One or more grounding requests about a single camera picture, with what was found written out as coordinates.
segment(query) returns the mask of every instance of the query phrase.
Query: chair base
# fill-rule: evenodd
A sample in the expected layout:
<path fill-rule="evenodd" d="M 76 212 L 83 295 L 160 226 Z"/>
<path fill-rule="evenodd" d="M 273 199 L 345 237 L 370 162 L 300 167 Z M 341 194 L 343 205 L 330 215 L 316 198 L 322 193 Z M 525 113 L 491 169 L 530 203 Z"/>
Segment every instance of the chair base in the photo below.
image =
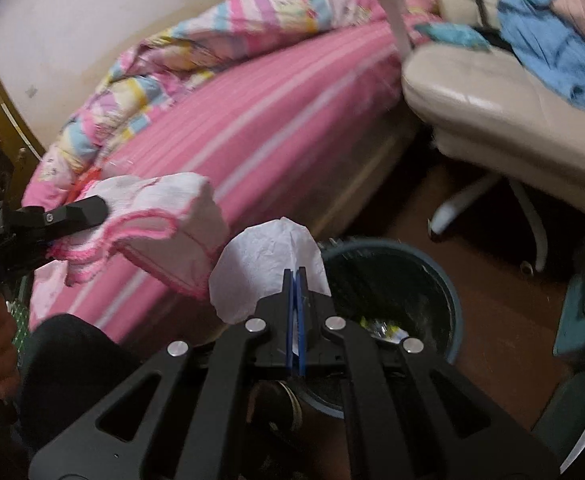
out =
<path fill-rule="evenodd" d="M 428 235 L 435 239 L 443 234 L 450 224 L 463 213 L 468 207 L 475 203 L 480 197 L 490 191 L 503 177 L 497 173 L 488 173 L 476 182 L 464 187 L 460 192 L 455 193 L 441 204 L 432 218 L 428 221 Z M 537 257 L 534 269 L 541 272 L 546 267 L 547 260 L 547 235 L 543 227 L 541 217 L 532 205 L 526 190 L 518 180 L 509 178 L 508 183 L 517 198 L 521 209 L 532 229 L 532 234 L 537 246 Z M 527 262 L 521 264 L 521 270 L 531 273 L 531 265 Z"/>

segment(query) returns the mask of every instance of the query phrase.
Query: bed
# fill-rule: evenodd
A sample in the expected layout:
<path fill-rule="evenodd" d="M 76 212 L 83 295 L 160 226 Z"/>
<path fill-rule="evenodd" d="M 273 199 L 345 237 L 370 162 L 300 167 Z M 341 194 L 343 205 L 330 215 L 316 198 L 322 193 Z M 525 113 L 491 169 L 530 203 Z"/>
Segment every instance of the bed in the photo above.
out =
<path fill-rule="evenodd" d="M 400 60 L 381 16 L 217 74 L 154 116 L 102 168 L 145 178 L 194 171 L 210 179 L 232 234 L 288 216 L 321 239 L 357 215 L 418 128 L 400 100 Z M 207 301 L 177 294 L 120 254 L 80 286 L 40 269 L 31 329 L 61 312 L 141 355 L 173 338 L 199 344 L 223 328 Z"/>

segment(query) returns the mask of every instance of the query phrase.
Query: pastel patterned blanket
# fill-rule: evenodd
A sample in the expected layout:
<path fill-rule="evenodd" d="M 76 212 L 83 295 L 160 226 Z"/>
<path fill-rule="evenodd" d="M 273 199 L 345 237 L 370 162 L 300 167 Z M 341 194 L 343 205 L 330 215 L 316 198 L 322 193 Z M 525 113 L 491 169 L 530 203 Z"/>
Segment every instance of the pastel patterned blanket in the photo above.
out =
<path fill-rule="evenodd" d="M 408 0 L 414 23 L 435 0 Z M 55 208 L 89 168 L 194 89 L 246 59 L 320 32 L 385 19 L 377 0 L 225 0 L 122 53 L 65 124 L 32 177 L 23 205 Z"/>

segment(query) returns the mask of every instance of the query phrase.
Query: white wall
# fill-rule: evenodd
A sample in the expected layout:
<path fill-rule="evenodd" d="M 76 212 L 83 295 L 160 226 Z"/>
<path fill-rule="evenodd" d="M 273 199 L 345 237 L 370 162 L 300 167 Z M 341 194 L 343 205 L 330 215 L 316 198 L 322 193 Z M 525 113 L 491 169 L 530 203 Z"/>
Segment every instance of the white wall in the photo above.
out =
<path fill-rule="evenodd" d="M 221 0 L 0 0 L 0 78 L 48 146 L 117 54 Z"/>

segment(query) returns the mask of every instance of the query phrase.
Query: white towel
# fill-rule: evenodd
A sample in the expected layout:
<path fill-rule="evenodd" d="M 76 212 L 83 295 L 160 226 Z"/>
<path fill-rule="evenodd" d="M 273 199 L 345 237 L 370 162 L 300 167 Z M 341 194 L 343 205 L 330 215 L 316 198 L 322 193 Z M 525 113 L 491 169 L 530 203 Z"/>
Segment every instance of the white towel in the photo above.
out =
<path fill-rule="evenodd" d="M 68 261 L 66 285 L 89 281 L 111 256 L 121 253 L 173 290 L 207 295 L 208 277 L 227 241 L 228 226 L 205 177 L 116 176 L 95 182 L 79 198 L 93 195 L 108 204 L 106 221 L 58 240 L 50 250 L 50 257 Z"/>

